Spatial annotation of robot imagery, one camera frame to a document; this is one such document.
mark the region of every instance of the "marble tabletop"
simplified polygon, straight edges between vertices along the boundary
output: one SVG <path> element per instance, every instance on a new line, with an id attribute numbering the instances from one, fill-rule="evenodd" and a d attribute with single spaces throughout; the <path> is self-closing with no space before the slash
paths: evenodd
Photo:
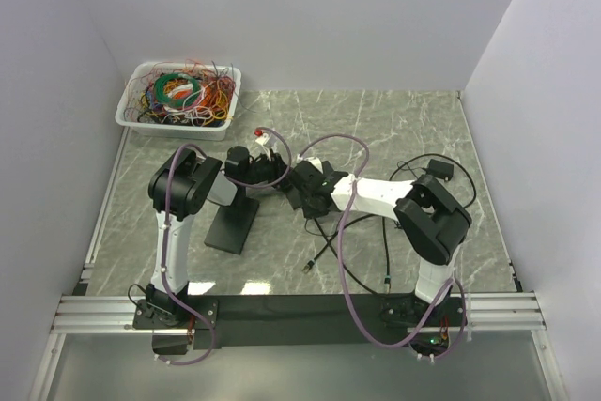
<path id="1" fill-rule="evenodd" d="M 260 91 L 243 92 L 225 140 L 197 142 L 207 154 L 223 160 L 234 145 L 252 154 L 256 126 L 272 127 L 299 152 L 316 138 L 333 132 L 363 139 L 371 151 L 364 177 L 388 179 L 397 162 L 426 152 L 438 152 L 461 162 L 475 180 L 478 197 L 469 208 L 473 224 L 457 258 L 457 274 L 471 292 L 516 291 L 492 204 L 456 92 L 413 91 Z M 87 295 L 124 295 L 130 284 L 145 285 L 154 269 L 157 225 L 146 188 L 150 177 L 181 145 L 178 139 L 147 137 L 130 132 L 106 210 L 105 226 L 95 252 Z M 331 139 L 309 155 L 329 160 L 335 169 L 352 171 L 364 158 L 357 144 Z M 428 159 L 417 161 L 424 167 Z M 410 179 L 409 171 L 398 180 Z M 446 188 L 466 203 L 472 192 L 455 169 Z M 341 293 L 337 262 L 324 254 L 308 274 L 301 270 L 325 241 L 305 231 L 301 210 L 293 211 L 285 196 L 272 190 L 251 191 L 261 202 L 240 256 L 203 244 L 217 208 L 206 203 L 194 220 L 188 268 L 194 287 L 213 294 Z M 322 220 L 334 230 L 339 213 Z M 359 216 L 353 214 L 351 219 Z M 385 258 L 381 220 L 370 218 L 345 233 L 344 256 L 349 268 L 368 286 L 383 290 Z M 316 233 L 315 225 L 307 225 Z M 411 291 L 417 280 L 419 257 L 405 234 L 390 221 L 391 276 L 394 292 Z M 362 289 L 349 281 L 352 292 Z"/>

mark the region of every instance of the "power adapter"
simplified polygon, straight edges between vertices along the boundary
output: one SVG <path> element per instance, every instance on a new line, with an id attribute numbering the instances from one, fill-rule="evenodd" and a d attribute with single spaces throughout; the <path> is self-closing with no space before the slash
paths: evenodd
<path id="1" fill-rule="evenodd" d="M 447 162 L 441 162 L 440 160 L 430 160 L 428 167 L 425 168 L 425 172 L 435 178 L 440 178 L 444 181 L 449 181 L 453 178 L 453 172 L 455 167 Z"/>

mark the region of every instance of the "purple cable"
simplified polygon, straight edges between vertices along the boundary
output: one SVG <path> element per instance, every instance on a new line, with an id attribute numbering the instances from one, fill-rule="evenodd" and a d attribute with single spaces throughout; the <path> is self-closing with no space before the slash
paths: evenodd
<path id="1" fill-rule="evenodd" d="M 322 136 L 321 138 L 318 138 L 314 142 L 310 143 L 305 149 L 303 149 L 300 152 L 300 156 L 302 157 L 307 150 L 309 150 L 311 147 L 313 147 L 317 143 L 320 143 L 321 141 L 327 140 L 329 138 L 334 138 L 334 137 L 346 138 L 348 140 L 352 140 L 352 141 L 354 141 L 356 143 L 359 143 L 363 147 L 363 149 L 365 150 L 365 159 L 363 160 L 363 162 L 359 166 L 359 168 L 353 173 L 355 175 L 355 177 L 359 177 L 359 174 L 361 173 L 361 171 L 363 170 L 363 168 L 365 167 L 365 165 L 369 161 L 369 147 L 367 146 L 367 144 L 364 141 L 360 140 L 359 138 L 357 138 L 355 136 L 348 135 L 348 134 L 345 134 L 345 133 L 331 133 L 329 135 Z M 359 318 L 359 315 L 357 314 L 357 311 L 355 310 L 355 306 L 353 305 L 353 301 L 352 301 L 352 299 L 350 297 L 350 293 L 348 291 L 347 278 L 346 278 L 346 273 L 345 273 L 345 262 L 344 262 L 344 258 L 343 258 L 343 254 L 342 254 L 342 251 L 343 251 L 343 246 L 342 246 L 342 243 L 343 243 L 343 234 L 345 233 L 345 227 L 347 225 L 348 215 L 350 213 L 350 209 L 352 208 L 352 205 L 355 202 L 355 197 L 357 196 L 357 180 L 353 181 L 353 183 L 351 185 L 351 189 L 352 189 L 352 192 L 351 192 L 350 198 L 348 199 L 347 206 L 346 206 L 345 211 L 344 211 L 344 213 L 342 215 L 342 218 L 341 218 L 341 220 L 340 220 L 340 222 L 338 224 L 338 238 L 337 238 L 337 244 L 338 244 L 338 272 L 340 274 L 340 282 L 342 284 L 342 291 L 343 291 L 343 294 L 344 294 L 344 297 L 345 297 L 345 302 L 347 303 L 348 311 L 350 312 L 350 315 L 353 318 L 353 322 L 357 326 L 357 329 L 359 329 L 359 331 L 361 332 L 361 334 L 369 342 L 373 343 L 377 347 L 381 347 L 381 348 L 384 348 L 384 349 L 397 349 L 397 348 L 400 348 L 400 347 L 403 347 L 403 346 L 407 345 L 420 332 L 421 328 L 424 326 L 425 322 L 430 317 L 430 314 L 432 313 L 432 311 L 436 307 L 436 304 L 439 301 L 439 299 L 443 296 L 444 293 L 446 293 L 446 290 L 448 288 L 450 288 L 450 286 L 453 284 L 453 279 L 447 280 L 444 283 L 444 285 L 440 288 L 439 292 L 436 294 L 436 296 L 434 297 L 434 299 L 432 300 L 432 302 L 430 303 L 430 305 L 428 306 L 428 308 L 424 312 L 424 315 L 422 316 L 422 319 L 420 319 L 420 321 L 416 325 L 415 329 L 407 337 L 405 337 L 400 342 L 393 343 L 393 344 L 382 343 L 377 338 L 375 338 L 365 328 L 365 326 L 363 326 L 363 324 L 361 322 L 361 319 Z M 457 337 L 457 339 L 451 344 L 451 346 L 445 352 L 443 352 L 442 354 L 439 355 L 439 357 L 442 357 L 442 356 L 446 355 L 451 349 L 453 349 L 455 347 L 455 344 L 459 340 L 461 334 L 463 333 L 463 329 L 465 327 L 465 322 L 466 322 L 465 321 L 466 320 L 465 294 L 464 294 L 463 287 L 461 286 L 461 284 L 458 281 L 456 281 L 456 282 L 457 282 L 457 285 L 459 286 L 459 290 L 461 291 L 461 299 L 462 299 L 462 304 L 463 304 L 463 321 L 462 321 L 462 324 L 461 324 L 461 329 L 459 330 L 459 336 Z"/>
<path id="2" fill-rule="evenodd" d="M 169 214 L 169 210 L 171 208 L 171 185 L 173 184 L 173 176 L 176 171 L 177 161 L 179 160 L 181 153 L 186 148 L 192 148 L 192 149 L 196 150 L 203 157 L 207 156 L 207 154 L 205 154 L 205 152 L 203 152 L 203 150 L 199 146 L 189 143 L 187 145 L 180 146 L 177 149 L 176 154 L 173 157 L 173 160 L 171 161 L 171 166 L 169 167 L 169 176 L 167 177 L 167 190 L 166 190 L 166 194 L 165 194 L 165 223 L 164 223 L 165 229 L 162 234 L 161 280 L 162 280 L 162 285 L 165 287 L 165 291 L 167 292 L 167 295 L 169 295 L 169 298 L 171 298 L 171 300 L 175 304 L 177 304 L 179 307 L 186 310 L 190 314 L 196 316 L 198 319 L 200 319 L 205 324 L 205 326 L 207 326 L 208 330 L 210 331 L 210 346 L 208 347 L 207 352 L 205 352 L 202 356 L 197 357 L 196 359 L 192 359 L 191 361 L 184 361 L 184 362 L 171 361 L 170 359 L 167 359 L 166 357 L 163 357 L 163 356 L 159 357 L 159 360 L 161 360 L 167 364 L 177 365 L 177 366 L 192 365 L 192 364 L 198 363 L 200 361 L 203 361 L 211 353 L 211 351 L 215 348 L 215 345 L 217 344 L 217 336 L 215 334 L 215 329 L 213 328 L 213 325 L 210 324 L 210 321 L 208 321 L 204 316 L 202 316 L 198 312 L 196 312 L 192 307 L 190 307 L 190 306 L 186 305 L 184 302 L 180 301 L 176 297 L 174 292 L 171 290 L 171 287 L 169 286 L 169 282 L 167 281 L 167 265 L 166 265 L 167 264 L 167 247 L 169 245 L 169 227 L 171 226 L 171 221 L 170 221 L 171 215 Z"/>
<path id="3" fill-rule="evenodd" d="M 290 169 L 292 168 L 292 151 L 290 150 L 290 146 L 285 141 L 284 137 L 280 133 L 278 133 L 277 131 L 275 131 L 274 129 L 270 129 L 269 127 L 257 127 L 257 128 L 260 129 L 261 131 L 267 131 L 267 132 L 271 133 L 278 140 L 280 140 L 280 142 L 284 145 L 285 152 L 286 152 L 286 154 L 288 154 L 288 166 L 284 170 L 284 173 L 280 177 L 278 177 L 275 180 L 273 180 L 272 182 L 266 183 L 266 184 L 261 184 L 261 185 L 258 185 L 258 184 L 257 185 L 253 185 L 253 184 L 250 184 L 250 183 L 239 182 L 239 181 L 237 181 L 237 180 L 235 180 L 233 178 L 229 178 L 229 177 L 225 177 L 225 178 L 227 178 L 234 185 L 238 185 L 240 187 L 255 188 L 257 190 L 262 190 L 262 189 L 265 189 L 265 188 L 273 187 L 273 186 L 277 185 L 278 183 L 280 183 L 282 180 L 285 179 L 285 177 L 290 172 Z"/>

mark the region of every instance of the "purple wire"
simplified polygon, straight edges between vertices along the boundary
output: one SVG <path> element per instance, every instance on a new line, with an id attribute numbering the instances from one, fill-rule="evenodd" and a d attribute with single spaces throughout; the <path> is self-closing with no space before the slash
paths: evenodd
<path id="1" fill-rule="evenodd" d="M 363 170 L 363 168 L 365 167 L 365 165 L 367 164 L 367 162 L 369 161 L 369 147 L 367 146 L 367 144 L 364 141 L 362 141 L 361 139 L 359 139 L 359 138 L 357 138 L 355 136 L 348 135 L 346 133 L 331 133 L 329 135 L 322 136 L 321 138 L 318 138 L 314 142 L 312 142 L 309 145 L 307 145 L 307 147 L 300 152 L 300 156 L 302 157 L 304 155 L 304 153 L 307 152 L 307 150 L 309 150 L 311 147 L 313 147 L 317 143 L 320 143 L 320 142 L 322 142 L 324 140 L 327 140 L 329 138 L 334 138 L 334 137 L 346 138 L 348 140 L 352 140 L 352 141 L 354 141 L 356 143 L 359 143 L 363 147 L 363 149 L 365 150 L 365 159 L 363 160 L 363 162 L 359 166 L 359 168 L 353 173 L 355 175 L 355 177 L 358 177 L 359 174 L 361 173 L 361 171 Z M 348 199 L 347 206 L 346 206 L 345 211 L 344 211 L 344 213 L 342 215 L 342 218 L 341 218 L 341 220 L 340 220 L 340 222 L 338 224 L 338 238 L 337 238 L 337 244 L 338 244 L 338 272 L 340 274 L 340 282 L 342 284 L 342 291 L 343 291 L 343 294 L 344 294 L 344 297 L 345 297 L 345 302 L 347 303 L 348 311 L 350 312 L 350 316 L 353 318 L 353 321 L 354 321 L 355 325 L 357 326 L 357 329 L 359 329 L 359 331 L 361 332 L 361 334 L 369 342 L 373 343 L 377 347 L 381 347 L 381 348 L 384 348 L 384 349 L 398 349 L 400 347 L 404 347 L 405 345 L 407 345 L 420 332 L 420 330 L 424 326 L 425 322 L 430 317 L 430 314 L 432 313 L 432 311 L 436 307 L 436 304 L 438 303 L 439 299 L 443 296 L 444 293 L 446 293 L 446 290 L 449 289 L 451 287 L 451 285 L 453 284 L 453 279 L 447 280 L 444 283 L 444 285 L 440 288 L 439 292 L 436 294 L 436 296 L 434 297 L 434 299 L 432 300 L 432 302 L 430 303 L 430 305 L 428 306 L 428 308 L 424 312 L 424 315 L 422 316 L 422 319 L 420 319 L 420 321 L 416 325 L 415 329 L 407 337 L 405 337 L 400 342 L 393 343 L 393 344 L 382 343 L 377 338 L 375 338 L 365 328 L 365 326 L 363 326 L 363 323 L 361 322 L 361 319 L 359 318 L 359 315 L 357 314 L 357 311 L 355 310 L 355 306 L 353 304 L 353 300 L 351 299 L 350 293 L 348 291 L 348 284 L 347 284 L 347 278 L 346 278 L 346 273 L 345 273 L 345 262 L 344 262 L 344 258 L 343 258 L 343 246 L 342 246 L 343 235 L 345 233 L 345 227 L 347 225 L 348 215 L 350 213 L 350 210 L 352 208 L 353 203 L 355 202 L 355 197 L 357 197 L 357 180 L 354 180 L 353 183 L 351 184 L 351 190 L 352 190 L 352 192 L 351 192 L 350 198 Z M 466 319 L 465 293 L 463 291 L 463 287 L 461 286 L 461 284 L 458 281 L 456 281 L 456 282 L 457 282 L 457 284 L 459 286 L 459 290 L 461 291 L 461 298 L 462 298 L 462 302 L 463 302 L 463 313 L 464 313 L 463 314 L 464 319 L 462 321 L 461 329 L 459 331 L 459 337 L 460 337 L 460 335 L 463 333 L 463 328 L 465 326 L 465 319 Z M 443 352 L 442 354 L 440 354 L 439 357 L 442 357 L 442 356 L 446 355 L 451 349 L 453 349 L 455 347 L 455 343 L 458 341 L 459 337 L 457 337 L 457 340 L 455 340 L 451 344 L 451 346 L 445 352 Z"/>
<path id="2" fill-rule="evenodd" d="M 284 170 L 284 173 L 270 183 L 255 184 L 255 185 L 250 184 L 250 183 L 239 182 L 239 181 L 237 181 L 233 178 L 229 178 L 229 177 L 225 177 L 225 178 L 227 178 L 230 182 L 232 182 L 233 184 L 238 185 L 240 187 L 255 188 L 257 190 L 263 190 L 265 188 L 269 188 L 269 187 L 273 187 L 273 186 L 277 185 L 278 183 L 280 183 L 282 180 L 284 180 L 286 178 L 286 176 L 290 172 L 290 169 L 292 168 L 292 151 L 290 150 L 290 146 L 285 141 L 284 137 L 280 133 L 275 131 L 274 129 L 270 129 L 269 127 L 257 127 L 257 128 L 260 129 L 261 131 L 267 131 L 267 132 L 271 133 L 278 140 L 280 140 L 280 142 L 284 145 L 285 152 L 286 152 L 286 154 L 288 154 L 288 166 Z"/>
<path id="3" fill-rule="evenodd" d="M 207 154 L 205 154 L 205 152 L 203 152 L 203 150 L 199 146 L 189 143 L 187 145 L 180 146 L 177 149 L 176 154 L 173 157 L 173 160 L 171 161 L 171 166 L 169 167 L 169 176 L 167 177 L 167 190 L 166 190 L 166 194 L 165 194 L 165 223 L 164 223 L 165 230 L 163 231 L 163 234 L 162 234 L 161 280 L 162 280 L 162 285 L 165 287 L 165 291 L 167 292 L 167 295 L 169 295 L 169 298 L 171 298 L 171 300 L 175 304 L 177 304 L 179 307 L 181 307 L 185 311 L 189 312 L 190 314 L 196 316 L 198 319 L 200 319 L 205 324 L 205 326 L 207 326 L 208 330 L 210 331 L 210 346 L 208 347 L 207 351 L 202 356 L 197 357 L 196 359 L 192 359 L 191 361 L 184 361 L 184 362 L 183 361 L 171 361 L 170 359 L 167 359 L 166 357 L 163 357 L 163 356 L 159 357 L 159 360 L 166 362 L 168 364 L 177 365 L 177 366 L 193 365 L 195 363 L 203 361 L 206 357 L 208 357 L 208 355 L 211 353 L 211 351 L 215 348 L 215 345 L 217 344 L 217 335 L 215 334 L 215 328 L 213 328 L 213 325 L 210 324 L 210 321 L 208 321 L 204 316 L 202 316 L 198 312 L 196 312 L 192 307 L 190 307 L 190 306 L 186 305 L 184 302 L 180 301 L 177 298 L 177 296 L 174 294 L 174 292 L 171 290 L 171 287 L 169 286 L 169 282 L 167 281 L 167 247 L 169 245 L 169 226 L 171 226 L 171 221 L 170 221 L 171 215 L 169 214 L 169 211 L 171 208 L 171 185 L 173 184 L 173 176 L 174 176 L 174 173 L 176 172 L 177 161 L 179 160 L 181 153 L 186 148 L 192 148 L 192 149 L 196 150 L 203 157 L 207 156 Z"/>

